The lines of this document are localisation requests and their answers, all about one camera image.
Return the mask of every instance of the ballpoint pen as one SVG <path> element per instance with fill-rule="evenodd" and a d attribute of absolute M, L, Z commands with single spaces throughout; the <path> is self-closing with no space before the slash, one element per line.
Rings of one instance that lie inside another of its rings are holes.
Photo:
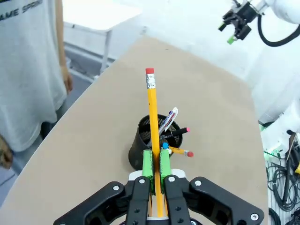
<path fill-rule="evenodd" d="M 172 111 L 170 111 L 169 115 L 167 116 L 167 118 L 164 120 L 163 124 L 159 127 L 159 131 L 158 134 L 159 136 L 164 132 L 167 131 L 168 128 L 172 125 L 172 123 L 174 122 L 176 116 L 178 115 L 178 109 L 176 107 L 173 108 Z M 152 143 L 151 143 L 151 139 L 148 142 L 147 146 L 151 147 Z"/>
<path fill-rule="evenodd" d="M 171 132 L 166 133 L 166 134 L 164 134 L 164 135 L 161 135 L 161 136 L 159 137 L 159 139 L 162 140 L 162 139 L 166 139 L 166 138 L 170 138 L 170 137 L 182 135 L 182 134 L 185 134 L 185 133 L 190 132 L 190 131 L 191 131 L 191 129 L 188 128 L 188 127 L 181 128 L 181 129 L 179 129 L 179 130 L 174 130 L 174 131 L 171 131 Z"/>

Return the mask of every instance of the person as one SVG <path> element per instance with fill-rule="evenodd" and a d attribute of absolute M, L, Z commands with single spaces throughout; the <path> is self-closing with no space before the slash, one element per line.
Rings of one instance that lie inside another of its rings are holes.
<path fill-rule="evenodd" d="M 0 165 L 20 174 L 72 90 L 62 0 L 0 0 Z"/>

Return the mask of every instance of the tan tabletop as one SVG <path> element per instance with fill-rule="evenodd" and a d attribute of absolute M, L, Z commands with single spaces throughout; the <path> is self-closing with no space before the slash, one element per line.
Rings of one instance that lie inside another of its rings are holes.
<path fill-rule="evenodd" d="M 110 181 L 126 184 L 133 171 L 128 151 L 139 120 L 149 114 L 147 67 L 155 68 L 158 113 L 176 106 L 176 122 L 191 128 L 181 147 L 195 156 L 173 155 L 172 168 L 184 170 L 189 180 L 206 177 L 268 217 L 262 143 L 246 84 L 144 37 L 89 87 L 38 148 L 0 209 L 1 225 L 52 225 Z"/>

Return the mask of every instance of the robot end effector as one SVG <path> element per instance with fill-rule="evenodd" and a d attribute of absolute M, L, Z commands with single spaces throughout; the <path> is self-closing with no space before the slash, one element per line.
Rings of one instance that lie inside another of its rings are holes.
<path fill-rule="evenodd" d="M 298 26 L 296 31 L 287 38 L 276 42 L 268 41 L 264 37 L 261 28 L 262 15 L 268 7 L 272 8 L 278 18 L 289 23 L 300 23 L 300 2 L 297 0 L 243 0 L 242 3 L 239 3 L 237 0 L 233 0 L 232 8 L 223 16 L 223 24 L 219 27 L 219 30 L 223 31 L 229 24 L 233 24 L 235 26 L 234 34 L 227 41 L 229 44 L 232 44 L 238 39 L 245 39 L 251 31 L 248 23 L 258 17 L 259 35 L 262 41 L 268 46 L 278 47 L 285 45 L 300 35 L 300 26 Z"/>

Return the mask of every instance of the yellow pencil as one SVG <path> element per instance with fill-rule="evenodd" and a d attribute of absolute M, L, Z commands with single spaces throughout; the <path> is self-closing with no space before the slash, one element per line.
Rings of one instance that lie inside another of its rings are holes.
<path fill-rule="evenodd" d="M 172 150 L 172 152 L 174 153 L 179 153 L 188 157 L 193 157 L 194 153 L 192 151 L 188 151 L 188 150 L 183 150 L 183 149 L 178 149 L 178 148 L 174 148 L 174 147 L 169 147 L 169 149 Z"/>
<path fill-rule="evenodd" d="M 156 100 L 156 86 L 154 69 L 146 69 L 146 81 L 148 88 L 148 101 L 149 101 L 149 117 L 150 117 L 150 132 L 152 140 L 152 152 L 154 156 L 154 183 L 155 195 L 157 201 L 157 215 L 158 217 L 164 216 L 164 201 L 161 194 L 160 186 L 160 170 L 159 170 L 159 134 L 158 134 L 158 105 Z"/>

